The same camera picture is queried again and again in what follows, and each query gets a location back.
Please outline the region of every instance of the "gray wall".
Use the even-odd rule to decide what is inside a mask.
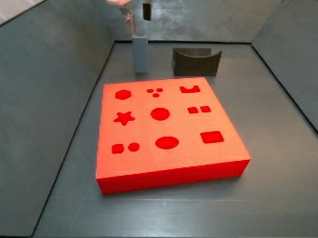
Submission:
[[[149,40],[251,43],[280,0],[153,0],[152,21],[142,20],[141,0],[132,1],[136,30]],[[114,40],[129,40],[122,16],[108,5]]]
[[[252,46],[318,130],[318,1],[283,1]]]
[[[0,236],[30,235],[113,40],[102,0],[49,0],[0,28]]]

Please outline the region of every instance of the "shape sorter box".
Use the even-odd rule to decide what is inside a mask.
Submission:
[[[104,86],[96,169],[102,193],[237,177],[249,160],[203,77]]]

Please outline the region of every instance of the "star-shaped hole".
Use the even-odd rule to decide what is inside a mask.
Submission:
[[[133,121],[133,117],[132,117],[132,112],[118,112],[116,114],[116,118],[114,118],[114,122],[116,123],[121,123],[121,125],[125,125],[129,121]]]

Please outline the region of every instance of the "gray floor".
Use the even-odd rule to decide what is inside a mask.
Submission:
[[[240,178],[101,195],[94,181],[101,87],[172,77],[173,47],[223,50],[207,77],[252,155]],[[114,44],[36,236],[318,236],[318,137],[248,45],[149,44],[149,73]]]

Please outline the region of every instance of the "circular hole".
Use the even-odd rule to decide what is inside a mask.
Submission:
[[[169,111],[165,108],[155,108],[151,111],[151,117],[157,120],[157,121],[163,121],[169,117]]]
[[[130,152],[136,152],[136,151],[138,150],[138,144],[137,144],[137,143],[130,143],[130,144],[128,145],[128,150],[129,150]]]

